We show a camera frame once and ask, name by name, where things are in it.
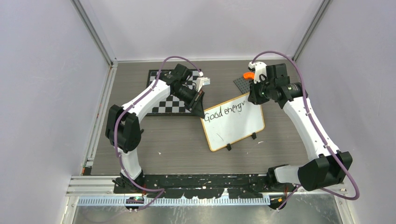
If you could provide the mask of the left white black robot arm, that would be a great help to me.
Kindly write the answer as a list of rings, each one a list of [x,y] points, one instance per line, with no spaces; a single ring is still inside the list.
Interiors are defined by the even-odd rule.
[[[143,171],[139,164],[137,147],[141,142],[140,123],[152,111],[154,106],[169,96],[174,96],[184,103],[190,113],[204,118],[203,86],[210,84],[210,79],[198,71],[193,89],[185,85],[192,76],[192,70],[177,64],[171,71],[157,72],[156,78],[137,97],[122,106],[110,107],[106,123],[105,136],[114,147],[120,161],[121,179],[132,193],[138,193],[143,187]]]

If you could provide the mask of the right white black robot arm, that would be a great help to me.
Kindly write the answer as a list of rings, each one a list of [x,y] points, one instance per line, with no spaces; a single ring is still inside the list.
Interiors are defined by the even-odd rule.
[[[330,187],[344,181],[352,156],[341,152],[324,131],[313,112],[307,93],[300,82],[292,83],[286,65],[266,65],[250,62],[248,101],[261,105],[273,100],[288,115],[295,126],[307,152],[308,163],[302,166],[279,165],[268,169],[267,187],[279,191],[286,183],[298,184],[307,191]]]

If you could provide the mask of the black white checkerboard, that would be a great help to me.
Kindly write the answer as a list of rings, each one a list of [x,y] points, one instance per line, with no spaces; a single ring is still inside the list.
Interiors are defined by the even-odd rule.
[[[195,81],[199,77],[199,72],[197,69],[192,70],[192,74],[187,78],[187,80],[184,82],[184,86],[190,88],[190,89],[195,89],[196,84]],[[170,95],[167,98],[163,99],[160,101],[158,104],[156,104],[151,111],[147,113],[148,116],[165,116],[165,115],[192,115],[190,111],[188,111],[184,107],[184,101],[181,101],[177,97]]]

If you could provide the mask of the yellow framed whiteboard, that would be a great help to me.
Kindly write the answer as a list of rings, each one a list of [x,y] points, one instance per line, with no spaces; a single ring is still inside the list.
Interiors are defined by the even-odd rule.
[[[210,151],[229,149],[265,128],[262,107],[249,102],[248,96],[246,93],[204,110],[201,123]]]

